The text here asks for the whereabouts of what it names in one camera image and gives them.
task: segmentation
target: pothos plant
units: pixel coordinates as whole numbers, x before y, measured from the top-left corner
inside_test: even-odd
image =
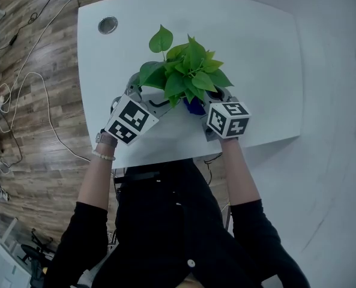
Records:
[[[170,49],[172,41],[172,33],[160,25],[158,33],[149,41],[149,48],[152,52],[161,52],[163,62],[144,63],[140,68],[138,86],[164,90],[164,97],[172,107],[180,98],[187,97],[189,103],[195,97],[203,101],[205,91],[217,92],[216,86],[232,86],[219,69],[223,63],[213,59],[215,51],[206,51],[190,36],[188,43]]]

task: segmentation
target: black sleeve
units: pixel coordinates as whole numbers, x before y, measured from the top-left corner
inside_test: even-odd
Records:
[[[61,238],[44,278],[44,287],[75,285],[87,269],[107,253],[107,211],[76,203],[74,215]]]
[[[280,243],[277,230],[263,212],[262,200],[231,206],[234,237],[262,271],[262,281],[278,275],[284,288],[309,288],[297,263]]]

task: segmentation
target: black and white marker cube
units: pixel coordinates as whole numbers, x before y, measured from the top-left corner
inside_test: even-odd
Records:
[[[244,134],[251,114],[244,103],[212,103],[207,126],[222,139]]]
[[[139,103],[123,95],[112,111],[104,130],[126,145],[131,145],[158,121]]]

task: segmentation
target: black jacket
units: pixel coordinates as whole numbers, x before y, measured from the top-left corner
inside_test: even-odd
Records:
[[[119,245],[92,287],[179,285],[190,272],[204,287],[261,287],[275,274],[283,286],[309,287],[283,249],[261,200],[231,206],[234,235],[192,160],[128,169],[126,175],[161,171],[159,180],[121,187],[116,227]],[[76,203],[45,287],[77,283],[106,254],[107,211]]]

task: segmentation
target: bracelet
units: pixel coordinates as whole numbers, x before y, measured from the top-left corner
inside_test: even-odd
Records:
[[[92,151],[92,154],[99,157],[99,158],[102,158],[104,160],[108,160],[108,161],[114,161],[115,160],[115,157],[108,157],[108,156],[105,156],[105,155],[102,155],[100,154],[99,152],[97,151]]]

